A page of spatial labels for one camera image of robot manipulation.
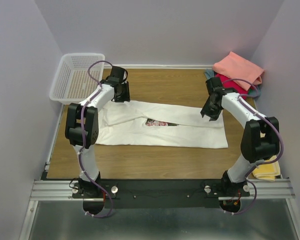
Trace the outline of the white floral t shirt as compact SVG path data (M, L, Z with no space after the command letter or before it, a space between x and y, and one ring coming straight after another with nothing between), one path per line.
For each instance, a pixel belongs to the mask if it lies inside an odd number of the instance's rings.
M228 148L223 117L211 121L199 107L108 102L98 120L99 145Z

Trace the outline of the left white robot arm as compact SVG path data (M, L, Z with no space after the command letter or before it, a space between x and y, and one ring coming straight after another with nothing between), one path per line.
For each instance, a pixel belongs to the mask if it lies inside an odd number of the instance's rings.
M77 186L72 189L91 198L108 196L98 183L100 171L96 164L95 143L99 136L99 111L109 102L130 101L128 71L112 66L109 76L97 82L97 88L80 103L67 109L65 137L73 146L80 167Z

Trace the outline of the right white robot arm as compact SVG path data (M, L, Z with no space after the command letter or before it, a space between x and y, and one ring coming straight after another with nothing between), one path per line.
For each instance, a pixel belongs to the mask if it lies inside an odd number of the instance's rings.
M275 163L282 156L284 144L279 121L255 110L234 88L224 87L220 78L212 77L205 84L209 97L200 111L201 116L216 121L227 110L243 127L241 154L220 180L220 191L231 196L246 185L253 170Z

